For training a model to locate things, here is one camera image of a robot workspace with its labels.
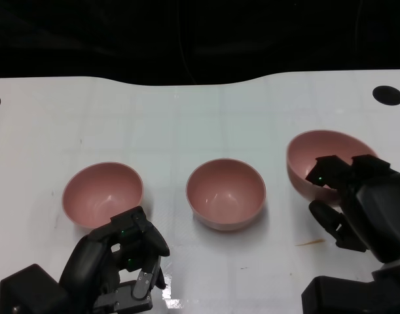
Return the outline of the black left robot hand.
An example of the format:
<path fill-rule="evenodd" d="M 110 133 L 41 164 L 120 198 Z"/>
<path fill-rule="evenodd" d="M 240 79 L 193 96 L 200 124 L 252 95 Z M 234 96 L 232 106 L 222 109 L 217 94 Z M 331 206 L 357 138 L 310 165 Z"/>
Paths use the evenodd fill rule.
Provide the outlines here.
<path fill-rule="evenodd" d="M 60 277 L 76 313 L 140 313 L 166 288 L 170 249 L 141 206 L 111 218 L 76 245 Z"/>

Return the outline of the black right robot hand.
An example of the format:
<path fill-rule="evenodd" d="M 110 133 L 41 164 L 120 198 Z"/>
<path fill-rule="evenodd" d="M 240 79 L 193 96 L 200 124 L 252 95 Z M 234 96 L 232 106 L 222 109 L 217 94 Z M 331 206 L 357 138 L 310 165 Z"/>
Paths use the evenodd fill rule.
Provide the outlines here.
<path fill-rule="evenodd" d="M 370 250 L 383 264 L 400 260 L 400 172 L 370 154 L 351 164 L 330 155 L 317 158 L 306 180 L 336 190 L 341 212 L 321 200 L 309 210 L 337 247 Z"/>

